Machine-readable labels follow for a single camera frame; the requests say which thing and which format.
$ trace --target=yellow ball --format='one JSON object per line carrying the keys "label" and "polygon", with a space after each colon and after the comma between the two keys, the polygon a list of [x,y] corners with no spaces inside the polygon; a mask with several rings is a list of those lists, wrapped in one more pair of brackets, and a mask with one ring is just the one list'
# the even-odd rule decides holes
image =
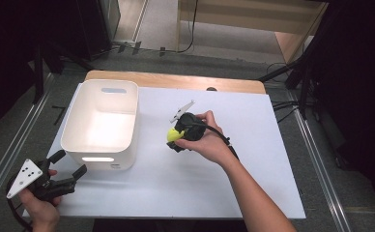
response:
{"label": "yellow ball", "polygon": [[185,133],[184,130],[182,130],[181,132],[178,132],[177,130],[175,130],[175,128],[171,128],[167,132],[167,141],[173,142],[175,140],[178,140],[179,138],[182,138],[184,136],[184,133]]}

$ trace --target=person's left hand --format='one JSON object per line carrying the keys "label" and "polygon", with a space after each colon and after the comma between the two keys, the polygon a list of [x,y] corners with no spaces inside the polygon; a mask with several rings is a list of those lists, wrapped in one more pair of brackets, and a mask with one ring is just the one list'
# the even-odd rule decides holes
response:
{"label": "person's left hand", "polygon": [[[49,174],[51,176],[56,175],[57,171],[49,170]],[[61,202],[61,196],[53,199],[53,205],[49,202],[39,200],[27,188],[23,189],[18,196],[33,220],[34,231],[55,231],[60,215],[54,205],[57,206]]]}

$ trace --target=human hand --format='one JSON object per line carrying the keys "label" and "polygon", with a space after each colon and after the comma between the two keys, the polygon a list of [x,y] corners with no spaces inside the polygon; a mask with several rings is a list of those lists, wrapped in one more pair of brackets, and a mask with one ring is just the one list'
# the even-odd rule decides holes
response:
{"label": "human hand", "polygon": [[[223,133],[215,121],[213,111],[209,110],[206,113],[196,115],[204,123],[215,128],[220,133]],[[190,149],[200,153],[204,158],[223,165],[230,159],[235,159],[230,149],[223,142],[223,140],[213,131],[206,130],[203,137],[198,141],[188,141],[185,139],[178,139],[175,144],[179,147]]]}
{"label": "human hand", "polygon": [[[54,176],[56,174],[56,170],[49,170],[49,175]],[[54,198],[52,204],[39,200],[27,188],[23,189],[18,196],[33,220],[34,231],[55,231],[60,215],[54,205],[57,206],[61,203],[61,196]]]}

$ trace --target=white plastic bin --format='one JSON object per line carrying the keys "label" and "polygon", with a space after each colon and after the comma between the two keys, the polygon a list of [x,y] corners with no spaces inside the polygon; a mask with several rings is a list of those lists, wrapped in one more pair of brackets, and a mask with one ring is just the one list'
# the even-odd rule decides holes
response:
{"label": "white plastic bin", "polygon": [[87,80],[73,100],[61,146],[88,169],[128,169],[136,156],[137,114],[135,83]]}

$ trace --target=white tabletop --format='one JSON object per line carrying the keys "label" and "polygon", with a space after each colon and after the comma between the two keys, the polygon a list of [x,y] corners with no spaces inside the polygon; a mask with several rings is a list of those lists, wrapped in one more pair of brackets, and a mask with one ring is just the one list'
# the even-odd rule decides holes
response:
{"label": "white tabletop", "polygon": [[[241,163],[288,218],[305,218],[268,95],[139,88],[140,132],[134,165],[88,172],[64,196],[62,216],[92,218],[241,218],[223,170],[195,152],[166,145],[169,119],[191,100],[191,113],[212,109]],[[64,119],[48,156],[61,149]],[[56,179],[79,165],[66,155]]]}

